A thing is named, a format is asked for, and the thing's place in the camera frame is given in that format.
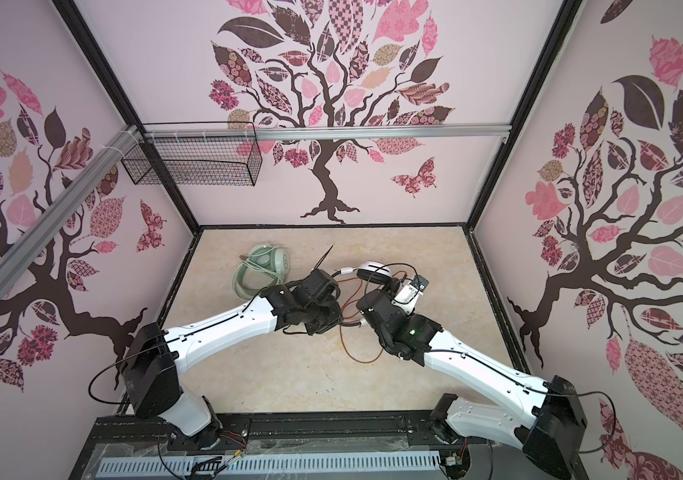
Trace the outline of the mint green over-ear headphones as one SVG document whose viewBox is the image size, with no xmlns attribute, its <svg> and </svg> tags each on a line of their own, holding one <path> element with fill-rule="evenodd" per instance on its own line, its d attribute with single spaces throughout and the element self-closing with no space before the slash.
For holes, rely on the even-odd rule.
<svg viewBox="0 0 683 480">
<path fill-rule="evenodd" d="M 246 255 L 239 256 L 240 264 L 232 276 L 231 287 L 242 300 L 251 300 L 260 290 L 245 284 L 249 273 L 262 275 L 269 280 L 269 286 L 281 284 L 290 271 L 290 259 L 283 246 L 271 244 L 255 245 Z"/>
</svg>

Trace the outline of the white black over-ear headphones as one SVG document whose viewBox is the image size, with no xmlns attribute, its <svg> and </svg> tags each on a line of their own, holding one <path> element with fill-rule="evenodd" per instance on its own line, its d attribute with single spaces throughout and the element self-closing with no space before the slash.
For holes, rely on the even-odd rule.
<svg viewBox="0 0 683 480">
<path fill-rule="evenodd" d="M 340 268 L 331 277 L 337 281 L 355 277 L 365 285 L 374 285 L 381 289 L 397 289 L 403 283 L 391 272 L 389 266 L 375 261 L 365 261 L 357 267 Z"/>
</svg>

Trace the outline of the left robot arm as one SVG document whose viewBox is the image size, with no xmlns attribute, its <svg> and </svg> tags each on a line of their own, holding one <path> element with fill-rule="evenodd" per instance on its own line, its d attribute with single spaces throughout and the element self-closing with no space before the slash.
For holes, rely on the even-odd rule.
<svg viewBox="0 0 683 480">
<path fill-rule="evenodd" d="M 133 415 L 162 419 L 187 437 L 219 429 L 210 402 L 184 387 L 181 374 L 215 353 L 289 326 L 301 325 L 306 335 L 323 334 L 340 323 L 339 295 L 338 282 L 313 269 L 211 318 L 170 329 L 144 326 L 120 366 Z"/>
</svg>

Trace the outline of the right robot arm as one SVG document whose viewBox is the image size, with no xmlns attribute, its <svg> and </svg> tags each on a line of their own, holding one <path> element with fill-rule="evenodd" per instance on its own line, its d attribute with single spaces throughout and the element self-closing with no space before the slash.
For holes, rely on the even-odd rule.
<svg viewBox="0 0 683 480">
<path fill-rule="evenodd" d="M 481 406 L 463 398 L 449 401 L 439 420 L 461 437 L 476 437 L 517 448 L 542 472 L 571 479 L 587 430 L 575 386 L 521 372 L 469 347 L 441 324 L 373 291 L 357 310 L 387 353 L 447 374 L 493 402 Z"/>
</svg>

